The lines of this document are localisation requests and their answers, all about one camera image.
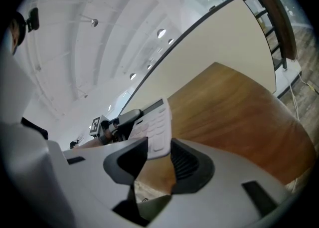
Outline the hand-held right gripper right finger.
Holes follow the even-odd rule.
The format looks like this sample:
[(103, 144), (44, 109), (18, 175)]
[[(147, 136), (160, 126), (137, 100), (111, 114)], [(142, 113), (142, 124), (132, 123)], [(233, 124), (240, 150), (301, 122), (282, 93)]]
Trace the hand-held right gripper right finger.
[(171, 140), (170, 159), (176, 178), (171, 190), (173, 195), (198, 192), (215, 173), (214, 162), (209, 156), (176, 138)]

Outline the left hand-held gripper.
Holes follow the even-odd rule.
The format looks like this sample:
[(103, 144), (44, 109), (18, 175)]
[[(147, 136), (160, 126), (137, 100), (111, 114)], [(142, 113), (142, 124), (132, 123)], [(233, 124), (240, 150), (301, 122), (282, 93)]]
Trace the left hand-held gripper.
[(134, 122), (140, 117), (140, 115), (140, 109), (128, 111), (127, 113), (121, 114), (112, 120), (101, 115), (93, 120), (89, 127), (89, 135), (94, 139), (101, 139), (103, 145), (124, 141), (125, 135), (121, 126)]

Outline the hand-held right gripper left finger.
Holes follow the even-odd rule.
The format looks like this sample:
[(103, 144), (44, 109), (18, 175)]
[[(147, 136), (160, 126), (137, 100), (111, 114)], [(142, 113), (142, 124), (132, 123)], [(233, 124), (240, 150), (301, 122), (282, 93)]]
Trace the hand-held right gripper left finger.
[(140, 216), (134, 182), (147, 158), (148, 138), (142, 137), (108, 155), (103, 162), (105, 172), (115, 183), (129, 186), (127, 198), (119, 202), (112, 211), (140, 226), (147, 226), (150, 222)]

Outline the white calculator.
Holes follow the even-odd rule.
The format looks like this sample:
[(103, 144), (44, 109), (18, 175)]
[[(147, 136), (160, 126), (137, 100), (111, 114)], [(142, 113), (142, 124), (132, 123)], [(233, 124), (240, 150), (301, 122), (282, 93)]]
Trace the white calculator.
[(130, 132), (129, 139), (148, 138), (148, 160), (162, 158), (170, 153), (171, 110), (166, 98), (146, 105)]

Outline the brown wooden table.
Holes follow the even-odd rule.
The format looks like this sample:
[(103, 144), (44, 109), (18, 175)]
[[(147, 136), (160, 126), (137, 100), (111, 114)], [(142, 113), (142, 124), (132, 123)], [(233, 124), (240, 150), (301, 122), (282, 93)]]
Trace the brown wooden table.
[(243, 156), (286, 185), (312, 169), (300, 122), (263, 86), (214, 63), (168, 98), (172, 136)]

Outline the silver dome pendant lamp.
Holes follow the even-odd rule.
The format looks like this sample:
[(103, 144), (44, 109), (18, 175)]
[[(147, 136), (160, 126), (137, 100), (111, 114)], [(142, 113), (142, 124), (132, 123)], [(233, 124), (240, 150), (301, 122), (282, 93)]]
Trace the silver dome pendant lamp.
[(92, 27), (96, 27), (99, 24), (99, 21), (96, 18), (91, 18), (82, 14), (80, 15), (80, 17), (80, 22), (89, 23)]

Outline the cream partition panel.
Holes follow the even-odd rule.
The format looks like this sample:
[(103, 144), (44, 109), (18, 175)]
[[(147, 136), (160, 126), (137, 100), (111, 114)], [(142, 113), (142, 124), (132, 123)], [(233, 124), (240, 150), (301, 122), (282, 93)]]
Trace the cream partition panel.
[(261, 26), (243, 0), (231, 0), (184, 32), (144, 77), (122, 112), (169, 98), (218, 62), (253, 79), (271, 93), (276, 76)]

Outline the blue face mask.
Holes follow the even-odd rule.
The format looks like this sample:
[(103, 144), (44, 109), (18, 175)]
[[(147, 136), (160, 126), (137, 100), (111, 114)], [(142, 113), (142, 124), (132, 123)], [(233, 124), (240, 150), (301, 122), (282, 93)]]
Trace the blue face mask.
[(14, 55), (16, 53), (16, 50), (19, 46), (19, 36), (16, 35), (16, 36), (12, 36), (12, 49), (11, 49), (11, 53), (12, 55)]

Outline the black stair railing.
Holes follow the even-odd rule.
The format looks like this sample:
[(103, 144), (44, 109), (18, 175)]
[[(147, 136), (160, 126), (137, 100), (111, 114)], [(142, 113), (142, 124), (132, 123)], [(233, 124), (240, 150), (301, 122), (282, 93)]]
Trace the black stair railing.
[(281, 67), (287, 71), (288, 65), (282, 54), (277, 30), (265, 4), (262, 0), (245, 0), (245, 3), (251, 9), (263, 31), (271, 52), (274, 70), (277, 71)]

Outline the wooden railing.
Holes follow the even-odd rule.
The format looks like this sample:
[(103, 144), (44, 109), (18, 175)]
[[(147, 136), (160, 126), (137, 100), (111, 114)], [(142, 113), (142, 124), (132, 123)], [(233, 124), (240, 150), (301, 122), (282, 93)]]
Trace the wooden railing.
[(295, 36), (288, 15), (280, 0), (259, 0), (267, 10), (269, 20), (274, 27), (283, 58), (295, 60), (297, 47)]

